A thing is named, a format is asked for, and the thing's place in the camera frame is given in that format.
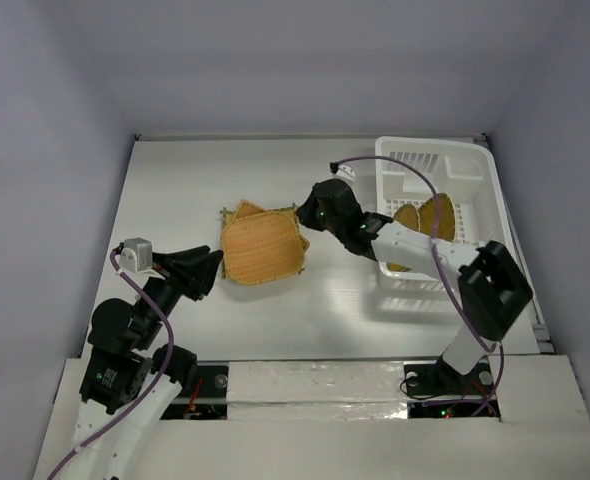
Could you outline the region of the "triangular orange woven plate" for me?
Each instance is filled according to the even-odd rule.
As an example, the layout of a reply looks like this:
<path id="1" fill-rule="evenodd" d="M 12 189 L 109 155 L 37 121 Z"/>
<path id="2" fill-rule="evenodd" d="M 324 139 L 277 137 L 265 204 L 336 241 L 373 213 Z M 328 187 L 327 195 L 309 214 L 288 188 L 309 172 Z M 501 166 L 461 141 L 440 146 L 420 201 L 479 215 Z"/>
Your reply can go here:
<path id="1" fill-rule="evenodd" d="M 224 256 L 279 254 L 303 259 L 309 243 L 300 233 L 295 210 L 295 205 L 265 209 L 241 200 L 221 234 Z"/>

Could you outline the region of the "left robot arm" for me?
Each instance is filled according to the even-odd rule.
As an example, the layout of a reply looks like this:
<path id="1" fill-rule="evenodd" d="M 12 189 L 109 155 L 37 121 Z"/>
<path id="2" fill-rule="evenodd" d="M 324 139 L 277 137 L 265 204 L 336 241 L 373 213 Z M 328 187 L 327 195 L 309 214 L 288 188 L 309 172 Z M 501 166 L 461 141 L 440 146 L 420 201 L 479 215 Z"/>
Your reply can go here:
<path id="1" fill-rule="evenodd" d="M 196 355 L 175 342 L 169 316 L 181 298 L 204 299 L 223 253 L 203 245 L 156 253 L 142 238 L 108 255 L 134 303 L 109 298 L 93 311 L 70 451 L 52 479 L 128 479 L 171 402 L 199 389 Z"/>

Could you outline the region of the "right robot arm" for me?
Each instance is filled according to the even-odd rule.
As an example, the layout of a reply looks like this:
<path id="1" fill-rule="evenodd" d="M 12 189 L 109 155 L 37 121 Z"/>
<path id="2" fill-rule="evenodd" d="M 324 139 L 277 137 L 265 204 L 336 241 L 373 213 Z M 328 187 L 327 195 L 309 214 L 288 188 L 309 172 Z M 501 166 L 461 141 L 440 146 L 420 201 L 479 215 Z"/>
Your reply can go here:
<path id="1" fill-rule="evenodd" d="M 296 215 L 304 227 L 329 232 L 354 255 L 441 280 L 464 325 L 438 359 L 410 379 L 408 390 L 416 396 L 462 394 L 473 370 L 501 346 L 532 300 L 528 281 L 503 244 L 456 244 L 366 212 L 342 180 L 315 184 Z"/>

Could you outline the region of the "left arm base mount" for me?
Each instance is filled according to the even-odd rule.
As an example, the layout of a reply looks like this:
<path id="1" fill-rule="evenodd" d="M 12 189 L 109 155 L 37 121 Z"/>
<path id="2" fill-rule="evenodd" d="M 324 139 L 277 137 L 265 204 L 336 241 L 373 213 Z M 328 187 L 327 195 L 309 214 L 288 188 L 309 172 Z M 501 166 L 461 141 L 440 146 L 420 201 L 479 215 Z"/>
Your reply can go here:
<path id="1" fill-rule="evenodd" d="M 162 420 L 225 420 L 228 363 L 199 363 L 193 389 L 182 392 L 162 414 Z"/>

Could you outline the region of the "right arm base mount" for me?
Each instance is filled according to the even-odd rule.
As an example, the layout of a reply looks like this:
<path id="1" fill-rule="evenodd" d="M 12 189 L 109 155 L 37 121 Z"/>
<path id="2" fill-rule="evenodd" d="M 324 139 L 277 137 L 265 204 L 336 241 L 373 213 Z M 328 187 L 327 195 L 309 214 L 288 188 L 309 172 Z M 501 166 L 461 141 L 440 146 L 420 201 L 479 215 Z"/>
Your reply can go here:
<path id="1" fill-rule="evenodd" d="M 467 375 L 441 361 L 406 363 L 399 389 L 408 400 L 410 419 L 500 418 L 487 359 Z"/>

